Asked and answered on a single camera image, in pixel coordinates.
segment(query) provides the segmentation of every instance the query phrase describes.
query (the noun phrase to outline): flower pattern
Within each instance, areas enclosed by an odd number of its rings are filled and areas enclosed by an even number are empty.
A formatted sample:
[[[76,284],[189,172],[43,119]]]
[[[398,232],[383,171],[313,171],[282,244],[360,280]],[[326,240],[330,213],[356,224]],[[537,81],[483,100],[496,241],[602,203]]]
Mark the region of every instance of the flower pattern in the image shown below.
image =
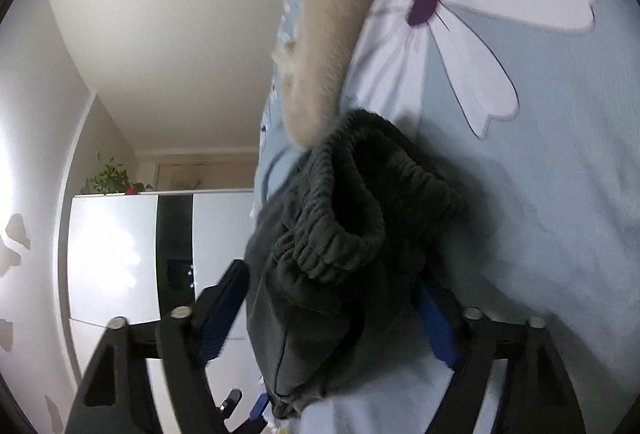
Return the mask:
[[[516,90],[498,58],[450,7],[538,30],[583,34],[594,25],[594,0],[376,0],[354,52],[346,93],[356,106],[415,130],[422,115],[428,53],[438,51],[474,134],[511,120]]]

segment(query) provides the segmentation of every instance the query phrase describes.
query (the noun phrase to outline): ceiling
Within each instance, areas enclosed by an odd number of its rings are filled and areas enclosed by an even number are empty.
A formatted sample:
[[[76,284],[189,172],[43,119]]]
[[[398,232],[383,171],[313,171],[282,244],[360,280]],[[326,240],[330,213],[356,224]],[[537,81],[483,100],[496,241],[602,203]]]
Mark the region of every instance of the ceiling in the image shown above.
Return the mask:
[[[282,0],[49,0],[137,153],[257,146]]]

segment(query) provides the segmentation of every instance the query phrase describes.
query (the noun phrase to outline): black bracket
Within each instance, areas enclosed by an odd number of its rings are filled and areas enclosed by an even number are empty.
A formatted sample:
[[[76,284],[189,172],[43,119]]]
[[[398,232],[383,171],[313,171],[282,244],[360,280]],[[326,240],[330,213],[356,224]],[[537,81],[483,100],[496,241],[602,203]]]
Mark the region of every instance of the black bracket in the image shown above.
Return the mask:
[[[235,389],[218,407],[205,367],[217,357],[248,290],[248,268],[240,260],[193,305],[180,306],[159,322],[129,325],[112,319],[76,393],[66,434],[162,434],[147,358],[160,358],[182,434],[230,434],[225,426],[242,393]],[[260,434],[267,426],[261,396],[251,417],[233,434]]]
[[[540,318],[494,322],[480,309],[463,317],[469,337],[426,434],[472,434],[494,360],[508,360],[492,434],[585,434],[574,387]]]

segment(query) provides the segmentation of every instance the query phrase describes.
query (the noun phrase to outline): bed sheet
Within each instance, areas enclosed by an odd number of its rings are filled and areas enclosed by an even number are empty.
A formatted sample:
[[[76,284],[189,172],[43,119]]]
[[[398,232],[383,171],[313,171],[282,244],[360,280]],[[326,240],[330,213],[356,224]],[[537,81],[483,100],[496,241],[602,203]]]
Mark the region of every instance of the bed sheet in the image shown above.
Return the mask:
[[[302,3],[285,0],[280,41]],[[640,392],[639,57],[636,0],[376,0],[341,101],[394,121],[459,187],[468,216],[442,246],[456,295],[495,319],[545,318],[594,434]],[[279,81],[257,210],[298,157]],[[500,369],[476,432],[490,431]],[[372,372],[300,428],[424,432],[449,378],[408,315]]]

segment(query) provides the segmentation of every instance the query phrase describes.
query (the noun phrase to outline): white wall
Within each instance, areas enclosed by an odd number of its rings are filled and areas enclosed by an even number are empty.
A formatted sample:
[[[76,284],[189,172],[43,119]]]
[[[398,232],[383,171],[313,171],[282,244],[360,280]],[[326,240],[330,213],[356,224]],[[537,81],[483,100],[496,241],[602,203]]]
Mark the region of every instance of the white wall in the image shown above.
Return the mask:
[[[137,153],[257,147],[282,0],[50,0]]]
[[[101,171],[110,158],[113,158],[116,165],[121,163],[127,169],[129,179],[136,181],[138,160],[131,145],[124,139],[122,132],[98,96],[92,97],[85,110],[76,131],[76,138],[72,143],[72,150],[73,154],[68,159],[68,175],[66,179],[63,178],[60,189],[58,219],[56,221],[57,232],[54,233],[54,250],[57,249],[58,252],[58,295],[54,300],[60,306],[62,342],[70,353],[74,376],[79,379],[81,371],[76,360],[77,353],[73,348],[70,324],[66,320],[69,316],[66,251],[71,202],[73,197],[78,195],[84,187],[86,179]]]
[[[49,2],[15,0],[0,25],[0,235],[9,248],[0,257],[11,260],[0,271],[0,318],[13,323],[0,371],[40,434],[61,430],[74,396],[56,329],[53,239],[70,146],[89,101]],[[7,237],[12,213],[24,220],[29,249]]]
[[[156,187],[156,166],[157,163],[154,160],[141,159],[138,166],[138,173],[136,174],[136,181],[144,183],[145,185],[151,185]]]

